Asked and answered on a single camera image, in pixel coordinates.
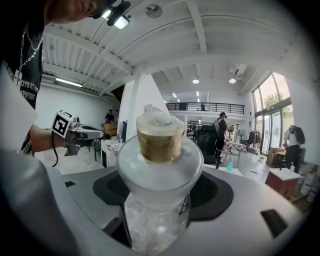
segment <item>lid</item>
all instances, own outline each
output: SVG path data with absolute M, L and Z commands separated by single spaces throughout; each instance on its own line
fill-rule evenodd
M 138 137 L 129 139 L 117 157 L 118 171 L 135 185 L 153 191 L 183 187 L 202 172 L 204 157 L 198 146 L 183 137 L 180 155 L 169 162 L 152 162 L 143 157 Z

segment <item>door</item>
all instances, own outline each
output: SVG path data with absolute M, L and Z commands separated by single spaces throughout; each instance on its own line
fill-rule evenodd
M 279 147 L 281 142 L 281 115 L 280 112 L 272 114 L 272 135 L 271 135 L 271 147 Z
M 261 153 L 266 156 L 269 151 L 270 139 L 271 139 L 271 116 L 269 114 L 264 116 L 263 132 L 264 132 L 264 136 L 263 136 Z

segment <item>light fixture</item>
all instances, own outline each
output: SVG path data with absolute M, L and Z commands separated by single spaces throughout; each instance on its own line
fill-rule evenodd
M 105 18 L 107 21 L 109 20 L 111 14 L 111 10 L 107 10 L 102 17 Z M 118 18 L 118 20 L 114 23 L 114 26 L 117 27 L 119 30 L 123 30 L 126 26 L 128 26 L 130 23 L 130 20 L 122 15 Z
M 73 85 L 73 86 L 84 87 L 82 84 L 71 82 L 71 81 L 68 81 L 68 80 L 61 79 L 61 78 L 56 78 L 55 80 L 59 81 L 59 82 L 62 82 L 62 83 L 69 84 L 69 85 Z

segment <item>silver chain necklace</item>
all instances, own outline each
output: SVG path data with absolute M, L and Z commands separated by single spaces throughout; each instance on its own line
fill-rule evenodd
M 33 54 L 31 55 L 31 57 L 29 57 L 25 62 L 23 62 L 23 49 L 24 49 L 24 42 L 25 42 L 25 34 L 31 44 L 31 47 L 32 49 L 34 50 Z M 42 39 L 43 37 L 41 37 L 41 40 L 37 46 L 37 48 L 34 48 L 33 46 L 33 42 L 32 40 L 30 39 L 30 36 L 29 36 L 29 21 L 27 22 L 27 24 L 25 25 L 24 29 L 23 29 L 23 33 L 22 33 L 22 39 L 21 39 L 21 52 L 20 52 L 20 67 L 19 67 L 19 72 L 21 72 L 21 69 L 24 65 L 26 65 L 29 61 L 31 61 L 31 59 L 36 56 L 39 48 L 40 48 L 40 45 L 42 43 Z

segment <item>cap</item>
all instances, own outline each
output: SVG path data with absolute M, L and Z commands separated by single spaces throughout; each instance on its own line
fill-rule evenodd
M 225 112 L 221 112 L 220 113 L 220 117 L 223 116 L 223 115 L 225 116 L 225 118 L 228 118 Z
M 116 1 L 117 0 L 96 0 L 96 12 L 92 18 L 99 19 Z

